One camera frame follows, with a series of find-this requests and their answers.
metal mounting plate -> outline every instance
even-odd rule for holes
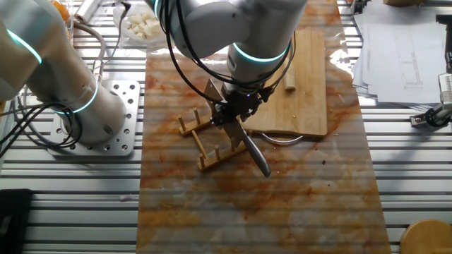
[[[48,149],[55,157],[125,157],[133,152],[135,143],[136,118],[138,113],[138,99],[140,84],[127,80],[104,80],[102,85],[119,95],[126,105],[126,121],[121,130],[111,139],[98,144],[85,145],[77,143],[73,147],[61,150]],[[50,140],[59,143],[67,137],[62,130],[60,117],[55,114],[50,133]]]

wooden round board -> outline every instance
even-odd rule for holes
[[[452,226],[427,219],[409,226],[400,239],[401,254],[452,254]]]

glowing cyan light ring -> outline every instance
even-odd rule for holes
[[[17,36],[15,33],[11,32],[10,30],[6,30],[8,31],[8,34],[13,38],[13,40],[15,42],[20,43],[21,45],[23,45],[26,49],[28,49],[31,54],[33,54],[37,61],[41,64],[42,63],[42,59],[41,56],[36,52],[36,50],[34,50],[27,42],[25,42],[24,40],[22,40],[19,36]]]
[[[158,20],[158,15],[157,15],[158,1],[159,0],[155,0],[155,2],[154,2],[154,14],[155,14],[155,18],[157,18],[157,20]]]
[[[234,45],[234,48],[235,48],[235,49],[237,50],[237,52],[239,52],[242,56],[245,56],[245,57],[248,58],[249,60],[256,61],[256,62],[260,62],[260,63],[269,63],[269,62],[272,62],[272,61],[276,61],[276,60],[280,59],[281,57],[283,57],[284,54],[285,54],[285,52],[288,50],[288,49],[286,49],[283,53],[281,53],[281,55],[276,56],[276,57],[273,57],[273,58],[270,58],[270,59],[260,59],[260,58],[254,57],[254,56],[250,56],[250,55],[248,55],[247,53],[243,52],[243,50],[241,50],[241,49],[237,46],[237,44],[232,43],[232,45]]]
[[[93,94],[93,96],[91,97],[90,101],[89,101],[87,104],[85,104],[85,106],[81,107],[80,109],[74,110],[73,113],[74,113],[74,114],[75,114],[75,113],[78,113],[78,112],[80,112],[80,111],[86,109],[86,107],[90,106],[90,104],[91,104],[91,103],[93,102],[93,100],[96,98],[97,90],[98,90],[98,89],[99,89],[99,84],[97,83],[97,80],[96,80],[96,89],[94,90],[94,94]],[[57,114],[64,114],[63,112],[60,112],[60,111],[56,111],[56,110],[54,110],[54,111],[55,111],[55,113],[57,113]]]

wooden cutting board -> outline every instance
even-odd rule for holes
[[[285,90],[282,79],[275,93],[257,113],[242,123],[249,131],[322,136],[326,120],[325,39],[322,31],[298,30],[292,62],[295,90]],[[284,66],[268,81],[272,84]]]

food crumb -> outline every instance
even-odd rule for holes
[[[345,103],[344,97],[342,97],[341,94],[338,94],[338,96],[339,96],[340,100],[341,100],[343,103]]]
[[[132,200],[132,194],[119,196],[119,201],[126,202]]]

